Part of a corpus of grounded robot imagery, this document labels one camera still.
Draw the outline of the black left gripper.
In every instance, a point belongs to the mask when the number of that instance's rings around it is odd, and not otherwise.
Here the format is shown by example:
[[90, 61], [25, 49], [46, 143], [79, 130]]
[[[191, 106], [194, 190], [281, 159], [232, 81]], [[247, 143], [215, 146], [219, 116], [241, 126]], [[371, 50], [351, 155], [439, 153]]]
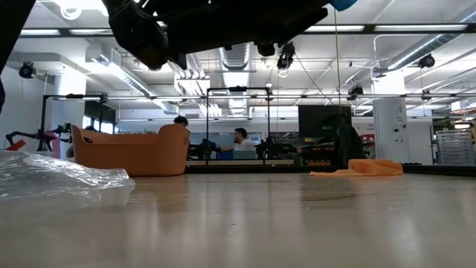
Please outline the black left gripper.
[[271, 54], [328, 15], [324, 0], [193, 1], [167, 20], [167, 33], [130, 0], [102, 0], [120, 47], [151, 70], [187, 68], [185, 54], [252, 42]]

